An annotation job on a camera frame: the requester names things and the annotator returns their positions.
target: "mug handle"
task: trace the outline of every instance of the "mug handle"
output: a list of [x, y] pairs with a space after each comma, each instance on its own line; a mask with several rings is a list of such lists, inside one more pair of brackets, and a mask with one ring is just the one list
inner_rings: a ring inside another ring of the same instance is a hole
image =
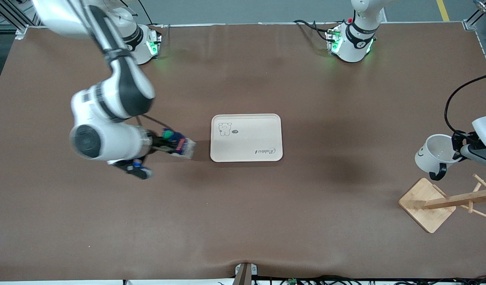
[[438, 180], [444, 178], [446, 173], [447, 173], [447, 164], [441, 162], [440, 163], [440, 171], [438, 171], [438, 174], [435, 174], [434, 172], [430, 172], [429, 178], [431, 178], [431, 180], [438, 181]]

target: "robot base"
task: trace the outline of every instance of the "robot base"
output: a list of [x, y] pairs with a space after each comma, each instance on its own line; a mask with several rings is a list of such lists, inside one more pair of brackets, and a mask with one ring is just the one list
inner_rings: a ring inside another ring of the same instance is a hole
[[367, 44], [367, 47], [357, 49], [353, 43], [347, 40], [346, 28], [347, 24], [343, 23], [326, 32], [326, 38], [334, 40], [333, 43], [327, 42], [328, 51], [330, 55], [337, 55], [343, 61], [357, 63], [370, 52], [373, 40]]
[[136, 46], [136, 49], [131, 51], [131, 54], [136, 58], [138, 65], [143, 65], [144, 63], [149, 62], [152, 58], [158, 58], [162, 35], [146, 25], [138, 26], [143, 31], [143, 39]]

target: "white tray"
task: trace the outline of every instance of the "white tray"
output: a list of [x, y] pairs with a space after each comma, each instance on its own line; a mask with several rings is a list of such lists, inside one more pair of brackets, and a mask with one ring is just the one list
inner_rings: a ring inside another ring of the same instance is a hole
[[281, 120], [276, 114], [216, 115], [211, 159], [215, 162], [279, 161]]

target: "table surface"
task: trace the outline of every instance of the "table surface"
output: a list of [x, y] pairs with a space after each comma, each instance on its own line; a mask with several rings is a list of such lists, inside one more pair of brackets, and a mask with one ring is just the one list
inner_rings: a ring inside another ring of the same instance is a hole
[[[426, 137], [450, 133], [447, 97], [486, 74], [475, 33], [385, 24], [350, 64], [295, 25], [162, 32], [162, 58], [142, 66], [149, 115], [198, 148], [191, 161], [152, 155], [145, 181], [69, 145], [71, 96], [110, 75], [95, 45], [46, 29], [14, 42], [0, 79], [0, 280], [227, 277], [243, 261], [261, 276], [486, 274], [486, 218], [458, 209], [427, 234], [397, 203], [425, 176], [414, 154]], [[471, 130], [486, 80], [450, 112]], [[210, 160], [212, 117], [245, 113], [281, 117], [281, 161]], [[472, 173], [486, 180], [465, 161], [437, 184], [469, 192]]]

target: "yellow tape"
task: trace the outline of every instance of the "yellow tape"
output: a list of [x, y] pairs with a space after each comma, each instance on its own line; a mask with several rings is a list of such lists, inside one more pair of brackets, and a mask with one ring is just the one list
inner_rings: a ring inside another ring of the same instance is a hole
[[437, 0], [437, 5], [440, 10], [440, 15], [442, 15], [442, 20], [445, 22], [450, 21], [449, 15], [447, 15], [447, 10], [445, 9], [444, 0]]

